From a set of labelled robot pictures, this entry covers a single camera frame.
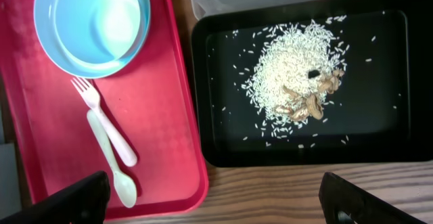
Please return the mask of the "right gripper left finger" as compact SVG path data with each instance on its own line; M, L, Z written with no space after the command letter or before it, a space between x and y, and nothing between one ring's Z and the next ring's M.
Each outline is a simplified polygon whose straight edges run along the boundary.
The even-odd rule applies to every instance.
M110 200L108 175L98 171L16 214L1 224L102 224Z

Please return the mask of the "light blue bowl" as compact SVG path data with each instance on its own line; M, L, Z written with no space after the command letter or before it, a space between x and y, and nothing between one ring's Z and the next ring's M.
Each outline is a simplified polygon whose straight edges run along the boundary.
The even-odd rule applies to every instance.
M138 0L57 0L55 28L76 59L102 64L121 58L139 33Z

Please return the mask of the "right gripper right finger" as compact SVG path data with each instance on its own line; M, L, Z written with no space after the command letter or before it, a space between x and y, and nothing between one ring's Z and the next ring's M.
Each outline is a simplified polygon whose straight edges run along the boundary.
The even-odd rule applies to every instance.
M327 224L425 224L331 172L323 175L319 201Z

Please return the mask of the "rice and food scraps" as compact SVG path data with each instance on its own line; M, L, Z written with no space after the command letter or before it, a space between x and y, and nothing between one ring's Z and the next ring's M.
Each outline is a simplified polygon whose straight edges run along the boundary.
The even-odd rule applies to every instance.
M405 119L405 25L391 11L209 35L215 144L246 151L326 136L346 144L395 131Z

